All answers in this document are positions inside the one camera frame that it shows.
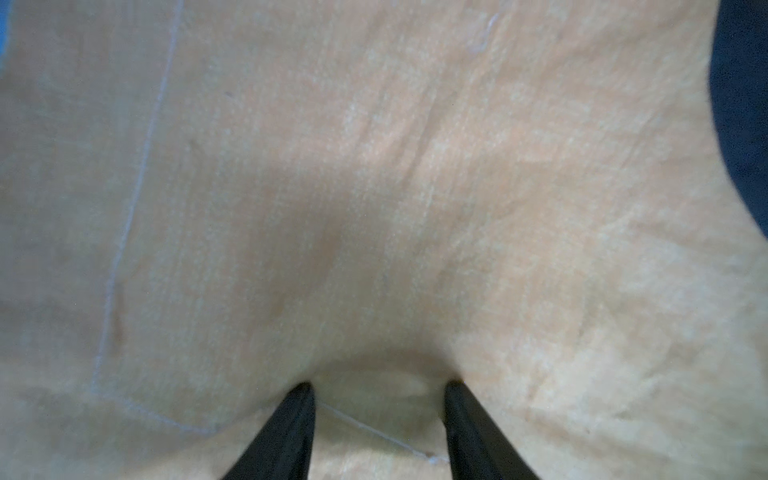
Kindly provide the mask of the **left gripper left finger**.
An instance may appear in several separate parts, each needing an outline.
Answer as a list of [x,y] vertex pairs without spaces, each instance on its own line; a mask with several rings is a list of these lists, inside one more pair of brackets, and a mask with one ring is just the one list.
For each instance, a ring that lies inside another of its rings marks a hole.
[[316,401],[310,382],[293,387],[279,403],[224,480],[307,480],[315,432]]

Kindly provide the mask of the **yellow printed pillowcase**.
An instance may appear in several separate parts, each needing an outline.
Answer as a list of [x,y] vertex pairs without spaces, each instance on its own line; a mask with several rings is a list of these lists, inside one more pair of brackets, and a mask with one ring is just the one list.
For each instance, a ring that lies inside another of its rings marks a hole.
[[767,475],[767,241],[717,1],[14,1],[1,475],[446,479],[462,378],[544,479]]

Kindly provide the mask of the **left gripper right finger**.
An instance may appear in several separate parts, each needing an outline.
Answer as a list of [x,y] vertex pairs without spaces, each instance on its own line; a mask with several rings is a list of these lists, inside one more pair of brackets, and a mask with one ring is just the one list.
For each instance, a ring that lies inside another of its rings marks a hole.
[[454,480],[539,480],[468,386],[449,381],[444,420]]

